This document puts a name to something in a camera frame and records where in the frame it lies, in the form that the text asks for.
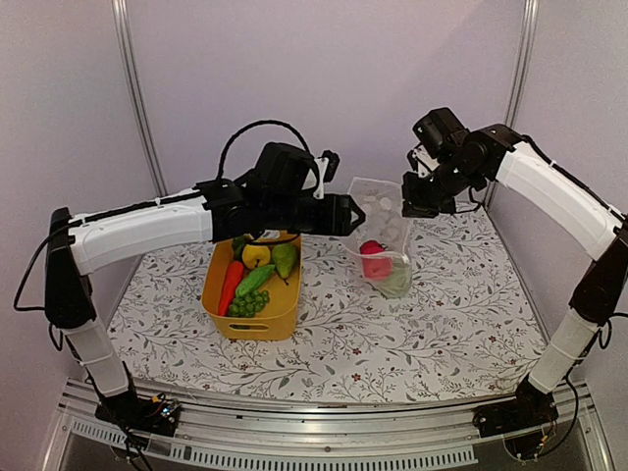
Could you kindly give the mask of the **clear polka dot zip bag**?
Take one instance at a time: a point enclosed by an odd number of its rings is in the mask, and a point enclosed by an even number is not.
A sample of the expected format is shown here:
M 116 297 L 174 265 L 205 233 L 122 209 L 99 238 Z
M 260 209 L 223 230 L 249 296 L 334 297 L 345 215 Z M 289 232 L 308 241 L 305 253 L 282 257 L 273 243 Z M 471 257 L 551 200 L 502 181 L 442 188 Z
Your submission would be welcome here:
M 343 242 L 347 252 L 354 258 L 363 280 L 376 290 L 379 283 L 367 280 L 363 274 L 362 259 L 367 256 L 359 254 L 360 245 L 367 240 L 376 240 L 384 244 L 392 263 L 401 262 L 411 266 L 406 252 L 409 236 L 409 221 L 402 217 L 401 185 L 398 183 L 355 178 L 352 180 L 349 195 L 363 209 L 366 221 Z

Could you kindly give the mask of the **pink red toy peach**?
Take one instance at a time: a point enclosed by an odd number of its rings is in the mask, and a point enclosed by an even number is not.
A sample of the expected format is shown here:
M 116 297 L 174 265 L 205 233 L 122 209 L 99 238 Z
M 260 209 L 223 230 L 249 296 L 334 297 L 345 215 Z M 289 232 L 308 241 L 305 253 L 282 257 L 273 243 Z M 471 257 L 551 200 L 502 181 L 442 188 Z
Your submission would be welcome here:
M 393 272 L 393 262 L 390 257 L 365 257 L 362 259 L 364 277 L 367 280 L 382 282 Z

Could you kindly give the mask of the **green toy apple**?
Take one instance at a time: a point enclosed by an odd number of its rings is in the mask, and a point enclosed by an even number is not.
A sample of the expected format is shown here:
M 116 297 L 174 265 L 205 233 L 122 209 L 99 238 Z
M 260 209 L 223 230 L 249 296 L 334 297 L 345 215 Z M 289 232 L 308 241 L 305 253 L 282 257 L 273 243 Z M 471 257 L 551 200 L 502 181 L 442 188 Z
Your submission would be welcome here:
M 401 298 L 410 290 L 411 282 L 411 266 L 394 262 L 389 276 L 379 283 L 379 290 L 386 298 Z

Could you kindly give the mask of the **yellow toy apple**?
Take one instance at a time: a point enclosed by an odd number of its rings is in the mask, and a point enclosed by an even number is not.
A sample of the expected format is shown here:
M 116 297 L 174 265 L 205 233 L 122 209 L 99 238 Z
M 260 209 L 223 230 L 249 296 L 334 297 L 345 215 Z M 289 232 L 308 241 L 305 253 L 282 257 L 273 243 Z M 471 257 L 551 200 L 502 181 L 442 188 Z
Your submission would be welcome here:
M 241 260 L 248 270 L 254 270 L 270 264 L 272 252 L 266 245 L 246 244 L 241 253 Z

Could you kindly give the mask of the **red toy apple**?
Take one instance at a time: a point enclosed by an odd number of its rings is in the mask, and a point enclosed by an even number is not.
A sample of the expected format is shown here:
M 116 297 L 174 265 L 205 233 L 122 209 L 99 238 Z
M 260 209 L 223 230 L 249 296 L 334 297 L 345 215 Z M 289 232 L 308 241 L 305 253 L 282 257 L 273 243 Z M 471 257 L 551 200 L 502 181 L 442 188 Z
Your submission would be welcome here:
M 387 252 L 388 249 L 384 244 L 373 239 L 363 242 L 359 247 L 359 254 L 361 256 L 384 256 Z

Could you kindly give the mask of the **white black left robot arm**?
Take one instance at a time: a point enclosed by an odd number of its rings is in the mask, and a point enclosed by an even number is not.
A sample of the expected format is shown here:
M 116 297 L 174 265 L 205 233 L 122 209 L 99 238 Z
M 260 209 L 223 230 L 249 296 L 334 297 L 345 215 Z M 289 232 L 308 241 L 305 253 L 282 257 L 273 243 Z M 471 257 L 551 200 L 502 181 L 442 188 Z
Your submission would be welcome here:
M 97 214 L 53 213 L 46 242 L 44 313 L 77 354 L 109 411 L 126 426 L 145 418 L 131 375 L 99 320 L 88 277 L 118 261 L 174 245 L 220 242 L 267 230 L 348 236 L 366 219 L 349 195 L 327 193 L 336 155 L 315 158 L 286 143 L 266 144 L 253 169 L 177 194 Z

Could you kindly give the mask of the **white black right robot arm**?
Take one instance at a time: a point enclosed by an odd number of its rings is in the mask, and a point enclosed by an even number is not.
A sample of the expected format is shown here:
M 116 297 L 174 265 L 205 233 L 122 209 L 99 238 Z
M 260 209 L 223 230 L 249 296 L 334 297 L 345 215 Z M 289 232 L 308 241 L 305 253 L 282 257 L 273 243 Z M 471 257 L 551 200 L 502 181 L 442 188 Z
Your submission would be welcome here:
M 627 283 L 627 218 L 548 157 L 526 134 L 505 124 L 475 131 L 447 107 L 429 111 L 412 128 L 427 156 L 411 158 L 402 178 L 402 214 L 435 218 L 456 211 L 455 198 L 488 183 L 521 196 L 555 224 L 589 259 L 549 344 L 507 407 L 507 419 L 527 428 L 549 395 L 583 360 L 598 331 L 616 313 Z

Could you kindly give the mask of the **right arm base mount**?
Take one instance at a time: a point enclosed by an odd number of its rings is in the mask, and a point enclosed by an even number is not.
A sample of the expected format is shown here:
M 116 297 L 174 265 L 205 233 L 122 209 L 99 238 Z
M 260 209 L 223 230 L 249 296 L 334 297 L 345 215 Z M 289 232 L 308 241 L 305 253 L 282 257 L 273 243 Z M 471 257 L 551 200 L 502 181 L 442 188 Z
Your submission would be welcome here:
M 528 461 L 539 458 L 549 441 L 550 433 L 541 427 L 552 426 L 557 418 L 552 393 L 540 392 L 525 377 L 513 398 L 477 407 L 472 423 L 481 438 L 513 434 L 504 441 L 506 451 L 513 458 Z

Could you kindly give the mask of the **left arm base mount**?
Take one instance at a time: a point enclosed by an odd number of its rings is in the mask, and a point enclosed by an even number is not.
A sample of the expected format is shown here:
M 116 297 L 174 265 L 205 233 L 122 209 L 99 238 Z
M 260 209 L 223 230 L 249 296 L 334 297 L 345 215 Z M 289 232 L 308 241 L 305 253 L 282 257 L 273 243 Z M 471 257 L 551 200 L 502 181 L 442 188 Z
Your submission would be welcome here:
M 151 398 L 137 394 L 134 383 L 114 396 L 104 396 L 95 390 L 99 404 L 95 418 L 118 426 L 124 432 L 140 431 L 173 437 L 179 426 L 181 404 L 177 399 L 167 399 L 161 392 Z

